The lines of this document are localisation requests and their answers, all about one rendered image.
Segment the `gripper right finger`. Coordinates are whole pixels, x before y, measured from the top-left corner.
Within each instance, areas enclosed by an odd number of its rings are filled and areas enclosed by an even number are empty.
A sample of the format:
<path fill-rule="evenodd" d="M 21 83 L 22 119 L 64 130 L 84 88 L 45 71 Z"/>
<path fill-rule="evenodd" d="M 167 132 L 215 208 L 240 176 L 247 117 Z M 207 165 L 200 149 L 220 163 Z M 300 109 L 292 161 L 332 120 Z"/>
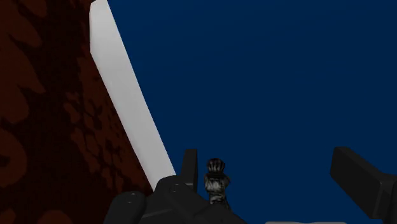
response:
<path fill-rule="evenodd" d="M 348 147 L 336 147 L 330 176 L 371 219 L 397 224 L 397 175 L 386 174 Z"/>

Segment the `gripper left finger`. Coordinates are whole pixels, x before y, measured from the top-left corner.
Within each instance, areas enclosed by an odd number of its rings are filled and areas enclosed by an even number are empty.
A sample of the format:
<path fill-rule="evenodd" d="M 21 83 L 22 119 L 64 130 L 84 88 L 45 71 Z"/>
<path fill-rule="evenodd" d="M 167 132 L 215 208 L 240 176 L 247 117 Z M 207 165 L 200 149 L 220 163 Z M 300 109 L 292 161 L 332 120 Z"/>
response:
<path fill-rule="evenodd" d="M 104 224 L 247 224 L 197 194 L 197 180 L 197 150 L 187 149 L 179 175 L 160 179 L 148 197 L 138 191 L 117 195 Z"/>

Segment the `black and white small figure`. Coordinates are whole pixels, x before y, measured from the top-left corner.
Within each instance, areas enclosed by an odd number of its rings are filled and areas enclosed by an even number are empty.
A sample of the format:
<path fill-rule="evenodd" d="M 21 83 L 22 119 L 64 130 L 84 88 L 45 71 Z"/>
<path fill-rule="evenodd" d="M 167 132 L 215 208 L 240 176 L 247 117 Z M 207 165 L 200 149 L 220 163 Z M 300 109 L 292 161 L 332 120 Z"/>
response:
<path fill-rule="evenodd" d="M 231 210 L 226 198 L 226 188 L 230 178 L 224 173 L 225 163 L 220 158 L 212 158 L 207 162 L 207 173 L 204 175 L 204 187 L 209 196 L 210 204 L 221 204 Z"/>

